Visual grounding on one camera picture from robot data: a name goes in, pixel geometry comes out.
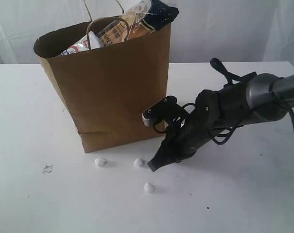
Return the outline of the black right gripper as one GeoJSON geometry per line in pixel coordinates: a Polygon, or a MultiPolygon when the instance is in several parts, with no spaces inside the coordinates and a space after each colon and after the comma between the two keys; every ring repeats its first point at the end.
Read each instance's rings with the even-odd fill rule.
{"type": "Polygon", "coordinates": [[[217,106],[196,107],[187,116],[183,127],[161,143],[155,156],[147,163],[151,171],[155,172],[161,167],[192,157],[213,135],[220,133],[216,129],[219,116],[217,106]]]}

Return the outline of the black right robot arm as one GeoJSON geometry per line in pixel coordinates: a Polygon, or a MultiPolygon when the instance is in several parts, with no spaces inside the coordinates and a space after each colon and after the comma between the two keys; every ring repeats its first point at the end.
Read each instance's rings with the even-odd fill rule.
{"type": "Polygon", "coordinates": [[[157,118],[167,123],[165,138],[149,167],[160,167],[191,158],[209,141],[225,144],[242,126],[278,121],[289,115],[294,130],[294,75],[250,74],[221,90],[203,90],[188,113],[167,96],[157,104],[157,118]]]}

